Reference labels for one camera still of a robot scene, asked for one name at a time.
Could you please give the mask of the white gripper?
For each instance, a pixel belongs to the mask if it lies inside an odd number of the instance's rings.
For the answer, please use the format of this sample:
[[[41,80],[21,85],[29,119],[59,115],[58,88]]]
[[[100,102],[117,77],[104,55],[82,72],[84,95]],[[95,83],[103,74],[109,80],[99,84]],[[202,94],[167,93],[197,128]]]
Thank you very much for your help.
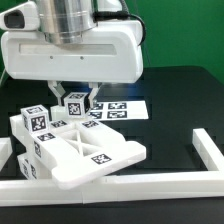
[[[62,105],[60,81],[133,83],[143,72],[144,23],[118,1],[27,1],[0,13],[3,62],[14,79],[47,80]]]

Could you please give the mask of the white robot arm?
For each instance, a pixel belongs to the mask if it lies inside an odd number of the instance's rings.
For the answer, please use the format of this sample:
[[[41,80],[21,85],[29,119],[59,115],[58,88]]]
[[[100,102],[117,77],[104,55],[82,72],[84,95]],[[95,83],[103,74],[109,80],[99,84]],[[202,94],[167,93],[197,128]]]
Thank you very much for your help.
[[[0,13],[1,50],[14,79],[86,82],[93,100],[101,83],[134,83],[143,72],[141,18],[122,0],[28,0]]]

